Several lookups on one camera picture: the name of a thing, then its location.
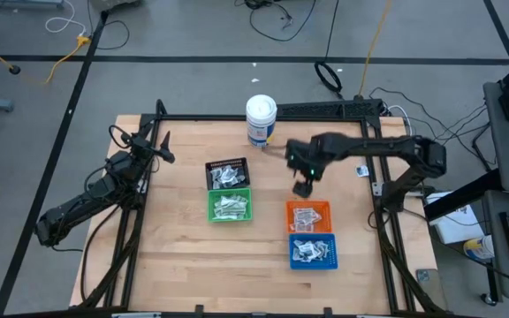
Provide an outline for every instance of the white container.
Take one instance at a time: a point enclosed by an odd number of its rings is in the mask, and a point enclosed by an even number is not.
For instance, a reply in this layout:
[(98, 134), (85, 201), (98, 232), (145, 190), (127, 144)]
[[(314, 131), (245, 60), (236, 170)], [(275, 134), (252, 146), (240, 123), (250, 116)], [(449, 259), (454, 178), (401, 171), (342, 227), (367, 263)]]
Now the white container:
[(276, 102), (267, 95), (255, 95), (247, 102), (247, 136), (253, 146), (266, 147), (274, 136)]
[(474, 238), (465, 242), (463, 246), (465, 254), (475, 260), (488, 260), (494, 257), (494, 245), (492, 236), (487, 235), (482, 238)]

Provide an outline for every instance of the white plastic jar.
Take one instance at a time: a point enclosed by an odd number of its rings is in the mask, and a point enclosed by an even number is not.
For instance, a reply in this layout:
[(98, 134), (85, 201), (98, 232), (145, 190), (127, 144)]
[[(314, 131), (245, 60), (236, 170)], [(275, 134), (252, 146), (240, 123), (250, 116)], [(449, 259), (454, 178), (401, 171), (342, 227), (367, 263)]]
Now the white plastic jar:
[(247, 101), (247, 136), (253, 146), (266, 147), (274, 136), (276, 102), (267, 95), (255, 95)]

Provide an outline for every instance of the blue plastic bin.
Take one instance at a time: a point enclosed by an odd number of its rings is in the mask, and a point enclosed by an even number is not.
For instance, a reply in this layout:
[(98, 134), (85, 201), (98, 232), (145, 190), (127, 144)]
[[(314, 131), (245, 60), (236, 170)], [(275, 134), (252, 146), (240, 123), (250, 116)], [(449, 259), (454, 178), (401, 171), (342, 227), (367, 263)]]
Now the blue plastic bin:
[[(295, 261), (292, 259), (293, 249), (296, 247), (293, 241), (318, 241), (321, 240), (329, 245), (329, 253), (327, 258), (323, 261)], [(337, 248), (335, 247), (335, 235), (330, 233), (304, 233), (304, 234), (290, 234), (290, 268), (291, 269), (337, 269)]]

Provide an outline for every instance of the small parts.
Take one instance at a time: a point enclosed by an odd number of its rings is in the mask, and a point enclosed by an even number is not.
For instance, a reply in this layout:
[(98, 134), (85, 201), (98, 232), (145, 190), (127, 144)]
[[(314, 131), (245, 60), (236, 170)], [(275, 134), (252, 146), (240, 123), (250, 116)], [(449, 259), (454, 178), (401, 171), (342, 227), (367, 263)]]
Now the small parts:
[(368, 177), (368, 167), (366, 164), (356, 167), (355, 171), (358, 177)]
[(293, 241), (296, 247), (293, 249), (292, 259), (294, 261), (311, 262), (323, 261), (329, 253), (329, 246), (323, 241)]
[(290, 228), (298, 233), (313, 233), (314, 223), (321, 219), (322, 216), (312, 208), (295, 208), (293, 210), (293, 224), (290, 224)]
[(226, 189), (237, 185), (245, 180), (245, 173), (241, 168), (233, 169), (227, 164), (223, 168), (216, 168), (211, 171), (214, 189)]
[(222, 196), (215, 206), (214, 219), (218, 220), (242, 220), (247, 214), (247, 198), (234, 194), (233, 196)]

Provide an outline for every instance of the desk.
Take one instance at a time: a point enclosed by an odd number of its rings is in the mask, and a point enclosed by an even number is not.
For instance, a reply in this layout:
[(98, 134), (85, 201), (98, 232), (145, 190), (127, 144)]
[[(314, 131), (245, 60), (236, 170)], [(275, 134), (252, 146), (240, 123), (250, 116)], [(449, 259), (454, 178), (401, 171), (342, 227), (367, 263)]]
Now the desk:
[[(505, 239), (504, 228), (498, 214), (500, 212), (509, 212), (509, 193), (499, 191), (488, 191), (482, 199), (484, 207), (484, 216), (489, 221), (492, 233), (492, 243), (496, 254), (496, 267), (509, 274), (509, 247)], [(499, 290), (509, 298), (509, 279), (502, 276), (496, 276)]]
[[(140, 116), (120, 116), (117, 125), (136, 132), (139, 120)], [(292, 271), (285, 202), (294, 197), (294, 178), (285, 160), (250, 146), (244, 121), (163, 119), (159, 142), (168, 131), (176, 162), (161, 163), (150, 180), (130, 310), (192, 312), (202, 304), (206, 312), (322, 314), (324, 307), (332, 307), (335, 314), (390, 312), (376, 231), (367, 226), (372, 210), (369, 181), (355, 174), (355, 167), (365, 163), (363, 157), (332, 164), (323, 180), (314, 183), (312, 198), (330, 202), (339, 268)], [(323, 132), (360, 137), (361, 126), (277, 122), (273, 143), (284, 145), (288, 138), (309, 140)], [(386, 137), (405, 134), (402, 119), (382, 118), (382, 133)], [(116, 151), (111, 143), (109, 155)], [(253, 220), (208, 223), (204, 163), (242, 156), (247, 158), (251, 178)], [(392, 179), (407, 169), (398, 158), (388, 163)], [(408, 198), (405, 205), (423, 214), (419, 199)], [(92, 218), (90, 233), (107, 214), (103, 211)], [(115, 215), (97, 232), (89, 248), (86, 293), (110, 266), (119, 217)], [(399, 222), (410, 271), (436, 269), (427, 224), (408, 214), (400, 214)], [(395, 269), (393, 273), (399, 308), (405, 309), (401, 281)], [(122, 270), (114, 305), (119, 303), (124, 279)], [(80, 302), (79, 273), (71, 304)]]
[[(444, 198), (430, 203), (425, 207), (425, 216), (429, 220), (463, 207), (472, 201), (483, 198), (484, 213), (491, 222), (491, 234), (495, 247), (495, 259), (491, 265), (509, 274), (509, 250), (505, 246), (504, 230), (497, 218), (499, 212), (509, 211), (509, 121), (505, 119), (504, 112), (498, 98), (502, 90), (498, 83), (486, 83), (483, 86), (484, 99), (488, 107), (492, 139), (498, 159), (498, 168), (488, 171), (477, 180), (462, 186), (460, 189), (446, 195)], [(494, 301), (501, 300), (501, 292), (509, 297), (509, 281), (496, 276), (487, 270), (490, 297)]]
[(498, 101), (498, 97), (502, 95), (502, 90), (498, 83), (486, 83), (483, 89), (498, 168), (487, 172), (482, 177), (462, 186), (444, 198), (427, 205), (425, 214), (429, 220), (437, 219), (450, 211), (467, 205), (469, 202), (482, 198), (486, 191), (509, 192), (509, 121), (505, 119)]

